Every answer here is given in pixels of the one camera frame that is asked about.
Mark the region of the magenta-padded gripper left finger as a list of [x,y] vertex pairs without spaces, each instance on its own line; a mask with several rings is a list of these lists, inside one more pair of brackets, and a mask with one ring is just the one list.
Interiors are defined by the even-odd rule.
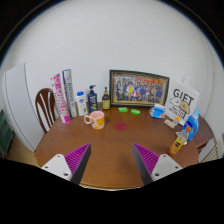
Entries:
[[91,155],[91,144],[87,143],[66,155],[56,154],[42,169],[79,185]]

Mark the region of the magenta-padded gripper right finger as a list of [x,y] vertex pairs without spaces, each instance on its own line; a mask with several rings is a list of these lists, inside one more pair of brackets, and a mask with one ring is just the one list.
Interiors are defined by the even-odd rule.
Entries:
[[182,169],[169,155],[157,153],[134,143],[132,154],[137,163],[144,185],[164,178]]

